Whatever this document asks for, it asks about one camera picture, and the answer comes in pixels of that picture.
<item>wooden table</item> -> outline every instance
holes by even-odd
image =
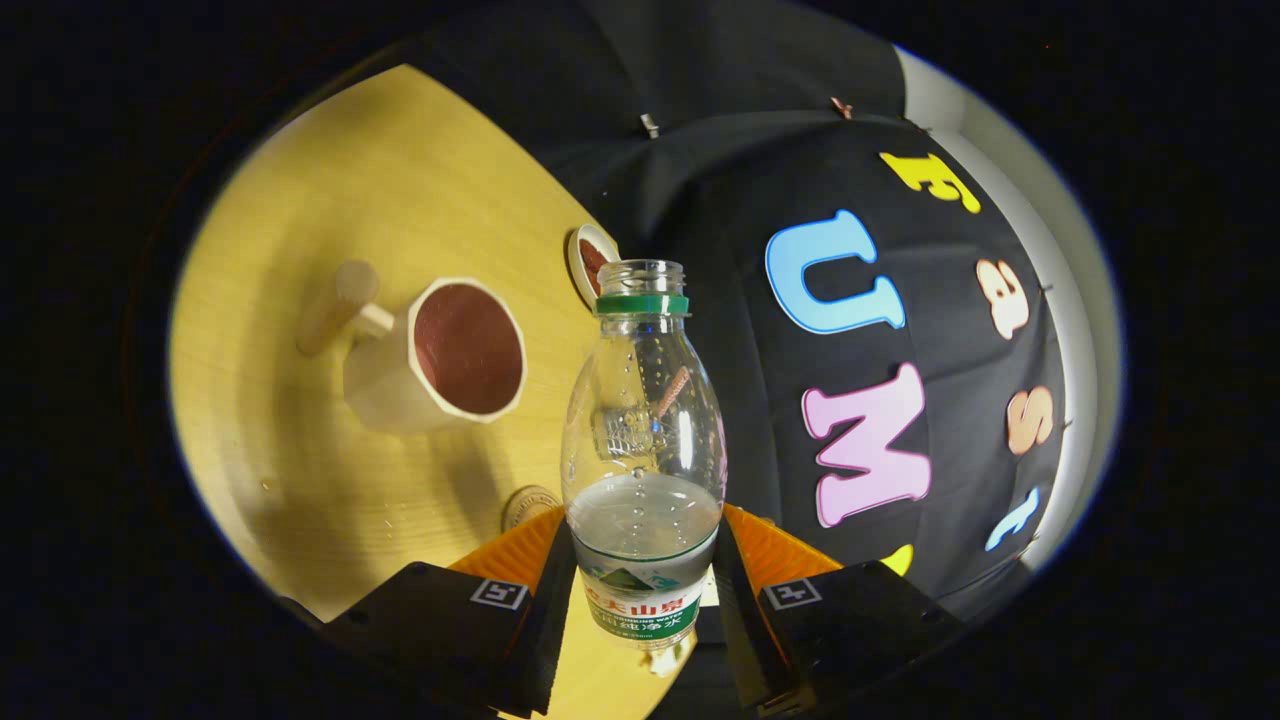
[[[273,592],[329,620],[407,562],[448,565],[495,537],[516,488],[559,493],[570,389],[598,332],[563,246],[588,222],[515,141],[408,67],[307,111],[229,181],[178,291],[170,391],[201,497]],[[378,269],[389,309],[439,275],[502,295],[527,345],[520,406],[419,437],[364,428],[342,398],[351,331],[316,357],[293,346],[307,293],[349,258]],[[549,716],[646,715],[675,675],[641,661],[576,589]],[[618,687],[627,702],[611,703]]]

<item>round coaster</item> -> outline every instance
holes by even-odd
[[[543,512],[558,506],[559,500],[541,486],[525,486],[512,493],[507,506],[502,509],[502,532],[507,532],[516,525],[536,518]]]

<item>white mug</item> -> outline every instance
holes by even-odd
[[[361,327],[380,337],[347,355],[343,395],[370,429],[410,434],[492,423],[520,402],[524,333],[479,281],[439,278],[394,316],[370,323],[369,315],[361,313]]]

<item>plastic water bottle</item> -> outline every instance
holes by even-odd
[[[600,338],[573,388],[561,448],[591,615],[649,651],[694,628],[727,479],[719,405],[685,337],[684,277],[666,260],[600,269]]]

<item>letter m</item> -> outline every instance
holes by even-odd
[[[845,478],[835,473],[818,480],[818,521],[824,528],[895,500],[920,500],[929,492],[929,459],[890,450],[888,445],[924,411],[924,384],[915,365],[902,363],[887,383],[827,397],[809,389],[801,398],[805,429],[814,439],[832,428],[859,420],[818,454],[827,468],[861,470]]]

